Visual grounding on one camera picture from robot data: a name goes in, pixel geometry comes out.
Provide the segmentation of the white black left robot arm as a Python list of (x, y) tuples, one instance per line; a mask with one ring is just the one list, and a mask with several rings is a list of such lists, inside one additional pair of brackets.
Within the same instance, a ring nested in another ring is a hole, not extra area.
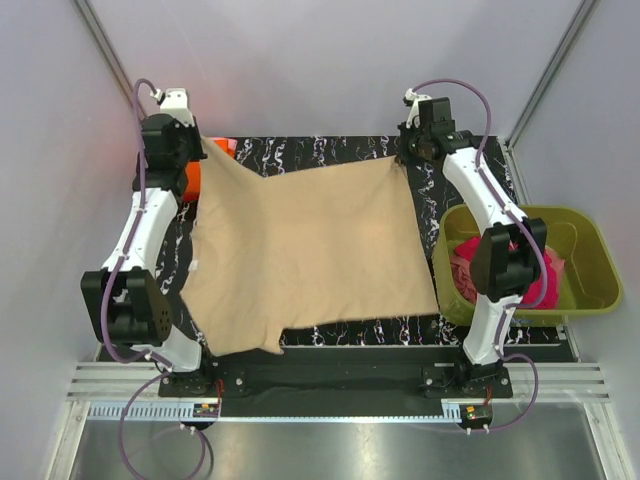
[(96, 338), (109, 353), (125, 346), (173, 373), (190, 373), (201, 366), (202, 348), (174, 325), (155, 267), (187, 190), (187, 167), (205, 154), (186, 107), (162, 109), (140, 127), (143, 151), (127, 221), (110, 256), (83, 274), (80, 288)]

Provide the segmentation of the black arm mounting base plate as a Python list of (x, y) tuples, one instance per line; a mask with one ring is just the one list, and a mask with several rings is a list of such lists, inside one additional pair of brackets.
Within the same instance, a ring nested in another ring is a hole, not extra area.
[(448, 399), (510, 399), (509, 384), (483, 397), (428, 397), (423, 372), (452, 366), (458, 347), (287, 347), (282, 354), (252, 350), (204, 359), (191, 373), (161, 382), (166, 398), (204, 400), (219, 394), (225, 418), (425, 417)]

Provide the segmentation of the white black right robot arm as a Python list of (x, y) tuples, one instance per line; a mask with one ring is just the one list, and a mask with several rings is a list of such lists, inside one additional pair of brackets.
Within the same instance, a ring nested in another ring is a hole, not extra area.
[(501, 188), (484, 160), (484, 140), (457, 130), (448, 98), (408, 90), (404, 103), (409, 114), (399, 126), (402, 160), (440, 167), (480, 234), (470, 262), (477, 297), (469, 333), (452, 366), (424, 370), (425, 394), (483, 397), (509, 384), (504, 342), (531, 285), (547, 278), (547, 227), (528, 218)]

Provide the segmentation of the beige t shirt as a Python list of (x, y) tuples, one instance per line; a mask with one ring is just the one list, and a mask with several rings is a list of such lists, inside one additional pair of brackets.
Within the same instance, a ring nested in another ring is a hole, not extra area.
[(196, 268), (181, 297), (213, 354), (278, 352), (289, 328), (437, 312), (396, 159), (263, 177), (203, 147)]

